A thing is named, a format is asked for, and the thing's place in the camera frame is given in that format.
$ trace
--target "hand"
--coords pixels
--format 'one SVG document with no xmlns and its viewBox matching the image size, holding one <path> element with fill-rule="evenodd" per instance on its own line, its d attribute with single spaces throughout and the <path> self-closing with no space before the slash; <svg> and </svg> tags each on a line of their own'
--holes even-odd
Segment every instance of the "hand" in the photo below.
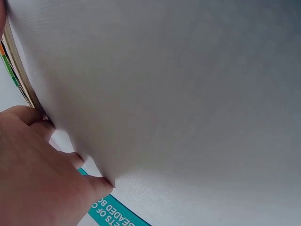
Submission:
<svg viewBox="0 0 301 226">
<path fill-rule="evenodd" d="M 83 160 L 49 143 L 55 128 L 31 107 L 0 113 L 0 225 L 76 225 L 112 185 L 82 176 Z"/>
</svg>

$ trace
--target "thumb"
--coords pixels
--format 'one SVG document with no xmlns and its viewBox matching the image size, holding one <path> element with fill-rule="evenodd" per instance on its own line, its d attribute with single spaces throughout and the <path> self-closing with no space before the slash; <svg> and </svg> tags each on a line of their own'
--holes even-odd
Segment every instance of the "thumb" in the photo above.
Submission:
<svg viewBox="0 0 301 226">
<path fill-rule="evenodd" d="M 106 178 L 93 177 L 91 175 L 84 176 L 92 187 L 93 202 L 108 196 L 113 191 L 112 184 Z"/>
</svg>

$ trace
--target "teal stripe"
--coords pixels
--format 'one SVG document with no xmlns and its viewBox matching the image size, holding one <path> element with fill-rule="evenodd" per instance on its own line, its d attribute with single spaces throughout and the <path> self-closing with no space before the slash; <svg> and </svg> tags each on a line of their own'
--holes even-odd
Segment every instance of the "teal stripe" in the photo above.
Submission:
<svg viewBox="0 0 301 226">
<path fill-rule="evenodd" d="M 88 175 L 82 168 L 79 172 Z M 112 195 L 95 202 L 88 214 L 100 226 L 150 226 Z"/>
</svg>

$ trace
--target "finger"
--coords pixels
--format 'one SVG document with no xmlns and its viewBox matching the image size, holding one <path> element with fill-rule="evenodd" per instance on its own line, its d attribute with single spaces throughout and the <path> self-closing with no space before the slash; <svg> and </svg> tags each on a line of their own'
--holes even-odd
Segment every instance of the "finger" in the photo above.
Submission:
<svg viewBox="0 0 301 226">
<path fill-rule="evenodd" d="M 40 135 L 43 139 L 45 139 L 48 142 L 50 141 L 51 136 L 55 132 L 55 127 L 49 120 L 35 122 L 30 125 L 30 128 L 32 128 L 38 135 Z"/>
<path fill-rule="evenodd" d="M 76 152 L 71 152 L 71 153 L 60 152 L 60 154 L 64 156 L 69 162 L 71 162 L 71 164 L 77 169 L 82 167 L 83 164 L 85 163 L 83 159 L 80 157 L 80 155 L 77 154 Z"/>
<path fill-rule="evenodd" d="M 5 110 L 5 112 L 14 114 L 27 125 L 43 119 L 37 109 L 28 106 L 14 106 Z"/>
<path fill-rule="evenodd" d="M 113 191 L 112 184 L 106 178 L 93 177 L 91 175 L 84 176 L 93 190 L 94 201 L 108 196 Z"/>
</svg>

